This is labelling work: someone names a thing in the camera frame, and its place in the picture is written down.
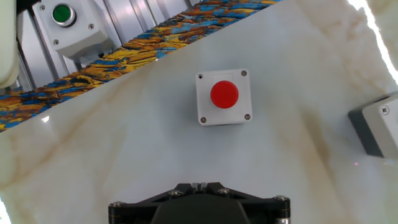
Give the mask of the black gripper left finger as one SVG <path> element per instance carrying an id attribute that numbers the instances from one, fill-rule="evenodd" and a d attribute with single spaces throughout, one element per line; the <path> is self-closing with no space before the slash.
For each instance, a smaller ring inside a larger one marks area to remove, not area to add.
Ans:
<path id="1" fill-rule="evenodd" d="M 199 190 L 199 183 L 178 184 L 174 189 L 168 190 L 151 198 L 137 203 L 113 202 L 108 205 L 108 223 L 122 224 L 133 223 L 137 217 L 152 218 L 157 209 L 172 199 L 192 195 Z"/>

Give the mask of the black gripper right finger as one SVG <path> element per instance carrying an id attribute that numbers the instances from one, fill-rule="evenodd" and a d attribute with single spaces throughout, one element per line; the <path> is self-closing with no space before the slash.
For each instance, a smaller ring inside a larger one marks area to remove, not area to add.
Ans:
<path id="1" fill-rule="evenodd" d="M 239 202 L 245 214 L 254 223 L 254 217 L 263 215 L 265 223 L 290 224 L 291 206 L 290 199 L 284 195 L 276 195 L 271 198 L 260 198 L 223 186 L 219 182 L 199 183 L 199 194 L 210 194 L 227 197 Z"/>

